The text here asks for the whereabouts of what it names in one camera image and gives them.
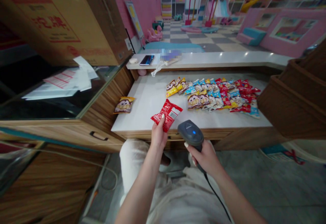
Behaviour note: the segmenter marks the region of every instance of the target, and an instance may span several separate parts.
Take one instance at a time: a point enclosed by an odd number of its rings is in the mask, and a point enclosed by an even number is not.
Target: gray floor
[[[268,223],[326,223],[325,166],[273,162],[259,151],[223,151],[217,155],[227,173]],[[185,164],[187,154],[179,153],[179,156],[180,162]],[[100,187],[88,214],[103,223],[114,223],[123,191],[118,154],[112,155],[109,167],[119,174],[118,187],[114,192]],[[103,186],[110,188],[112,178],[107,172]]]
[[[182,21],[164,21],[163,42],[194,43],[204,48],[205,52],[243,52],[243,51],[268,51],[260,46],[249,46],[236,39],[241,25],[215,25],[216,33],[189,33],[180,28]]]

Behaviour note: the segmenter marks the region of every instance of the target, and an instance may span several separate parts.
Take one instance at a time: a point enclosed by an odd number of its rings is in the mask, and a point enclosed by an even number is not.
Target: woman's right hand
[[[197,163],[211,176],[218,173],[218,170],[222,167],[220,161],[218,160],[213,145],[207,140],[204,140],[202,144],[202,150],[199,152],[193,146],[188,143],[184,143],[187,150],[192,156],[194,164]]]

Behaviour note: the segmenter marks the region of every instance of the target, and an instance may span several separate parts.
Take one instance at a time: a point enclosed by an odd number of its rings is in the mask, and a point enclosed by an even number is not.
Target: cardboard box
[[[0,0],[0,21],[53,66],[115,66],[132,54],[115,0]]]

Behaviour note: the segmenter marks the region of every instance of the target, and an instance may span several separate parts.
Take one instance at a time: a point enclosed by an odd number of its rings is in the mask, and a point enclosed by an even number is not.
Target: pink partition
[[[275,14],[276,16],[267,27],[256,27],[263,14]],[[279,28],[278,24],[282,18],[300,19],[296,26],[284,26]],[[317,22],[311,28],[305,28],[310,20]],[[317,9],[284,9],[284,8],[250,8],[245,20],[243,21],[239,34],[243,33],[245,28],[257,28],[266,31],[266,36],[259,44],[260,46],[271,50],[274,53],[298,58],[302,52],[313,45],[319,38],[326,33],[326,11]],[[276,37],[275,28],[278,32],[292,33],[301,35],[296,41],[286,38]]]
[[[281,40],[271,36],[274,29],[283,17],[302,19],[302,20],[317,20],[307,32],[296,43],[291,43],[287,40]],[[270,24],[265,38],[260,43],[260,46],[271,50],[274,53],[287,55],[298,58],[302,52],[313,45],[326,32],[326,11],[324,10],[300,10],[300,9],[283,9]],[[296,32],[302,32],[303,25],[296,26]]]

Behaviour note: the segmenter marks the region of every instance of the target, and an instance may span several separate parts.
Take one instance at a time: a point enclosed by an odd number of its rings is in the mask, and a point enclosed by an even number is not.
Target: woman's left hand
[[[165,115],[163,114],[158,125],[154,122],[152,127],[152,141],[150,144],[151,146],[158,147],[161,150],[164,149],[167,142],[167,133],[163,131],[164,121]]]

